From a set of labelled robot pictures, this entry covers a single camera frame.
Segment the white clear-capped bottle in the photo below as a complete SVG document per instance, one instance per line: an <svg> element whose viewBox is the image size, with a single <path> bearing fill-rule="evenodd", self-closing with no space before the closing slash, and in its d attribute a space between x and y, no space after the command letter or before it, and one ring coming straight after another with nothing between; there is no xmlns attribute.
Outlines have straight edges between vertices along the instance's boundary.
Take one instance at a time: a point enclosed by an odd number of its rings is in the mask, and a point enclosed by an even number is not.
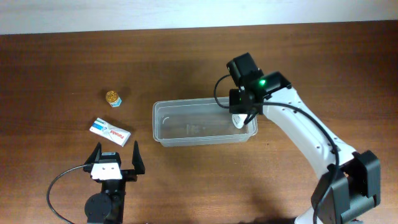
<svg viewBox="0 0 398 224"><path fill-rule="evenodd" d="M232 114L232 122L236 128L242 129L247 117L247 114Z"/></svg>

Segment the white Panadol box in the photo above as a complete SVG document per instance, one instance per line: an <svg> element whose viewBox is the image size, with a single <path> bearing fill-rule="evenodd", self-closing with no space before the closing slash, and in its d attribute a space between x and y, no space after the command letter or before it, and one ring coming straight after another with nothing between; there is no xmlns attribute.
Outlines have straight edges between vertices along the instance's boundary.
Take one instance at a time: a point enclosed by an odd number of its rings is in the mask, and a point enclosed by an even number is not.
<svg viewBox="0 0 398 224"><path fill-rule="evenodd" d="M113 126L101 118L97 118L91 125L89 131L106 138L123 147L131 133L119 127Z"/></svg>

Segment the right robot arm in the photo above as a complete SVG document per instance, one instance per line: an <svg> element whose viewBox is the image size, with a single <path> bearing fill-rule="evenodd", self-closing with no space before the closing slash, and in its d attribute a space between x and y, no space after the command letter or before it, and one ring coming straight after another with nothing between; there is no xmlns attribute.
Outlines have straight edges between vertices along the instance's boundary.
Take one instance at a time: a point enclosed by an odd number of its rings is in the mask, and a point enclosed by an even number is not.
<svg viewBox="0 0 398 224"><path fill-rule="evenodd" d="M381 164L377 156L356 149L335 135L299 97L280 72L265 75L249 53L226 65L235 89L228 109L241 129L257 115L275 123L305 156L318 184L311 208L295 223L357 223L381 202Z"/></svg>

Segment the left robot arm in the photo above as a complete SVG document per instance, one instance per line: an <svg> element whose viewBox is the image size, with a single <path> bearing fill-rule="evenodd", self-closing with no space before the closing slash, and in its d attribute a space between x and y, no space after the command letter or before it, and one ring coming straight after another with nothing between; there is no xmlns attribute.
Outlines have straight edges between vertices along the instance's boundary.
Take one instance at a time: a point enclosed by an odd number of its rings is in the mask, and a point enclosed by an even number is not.
<svg viewBox="0 0 398 224"><path fill-rule="evenodd" d="M117 152L103 152L98 143L85 161L83 170L101 184L101 191L92 195L85 203L88 223L122 223L126 184L135 182L146 168L139 152L138 142L134 142L132 152L133 169L122 169Z"/></svg>

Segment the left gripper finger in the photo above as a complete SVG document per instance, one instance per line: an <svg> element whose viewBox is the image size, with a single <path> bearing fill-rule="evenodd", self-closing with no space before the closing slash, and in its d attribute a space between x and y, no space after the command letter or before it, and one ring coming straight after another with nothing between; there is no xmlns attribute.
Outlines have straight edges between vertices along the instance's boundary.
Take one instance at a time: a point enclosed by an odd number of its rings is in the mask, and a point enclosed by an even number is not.
<svg viewBox="0 0 398 224"><path fill-rule="evenodd" d="M100 160L100 157L101 157L101 152L102 152L101 143L98 142L96 147L94 148L93 152L90 154L90 156L85 161L84 165L98 163Z"/></svg>
<svg viewBox="0 0 398 224"><path fill-rule="evenodd" d="M134 141L132 165L134 167L136 175L143 175L146 173L146 168L139 152L139 145L137 141Z"/></svg>

